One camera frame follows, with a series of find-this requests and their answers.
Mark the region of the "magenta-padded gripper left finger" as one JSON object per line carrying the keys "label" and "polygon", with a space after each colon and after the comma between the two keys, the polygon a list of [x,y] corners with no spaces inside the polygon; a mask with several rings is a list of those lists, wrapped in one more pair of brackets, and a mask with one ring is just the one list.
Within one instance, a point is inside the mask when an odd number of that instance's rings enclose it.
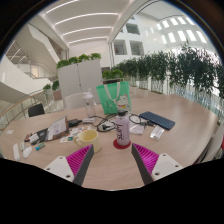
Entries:
{"label": "magenta-padded gripper left finger", "polygon": [[94,147],[88,145],[67,157],[58,156],[45,170],[81,186],[93,155]]}

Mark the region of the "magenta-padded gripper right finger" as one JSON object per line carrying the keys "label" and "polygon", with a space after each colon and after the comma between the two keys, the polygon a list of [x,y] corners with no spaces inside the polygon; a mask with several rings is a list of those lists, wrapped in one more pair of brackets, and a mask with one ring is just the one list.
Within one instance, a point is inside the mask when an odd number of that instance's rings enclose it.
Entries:
{"label": "magenta-padded gripper right finger", "polygon": [[136,143],[132,144],[131,152],[145,185],[182,169],[167,153],[157,154]]}

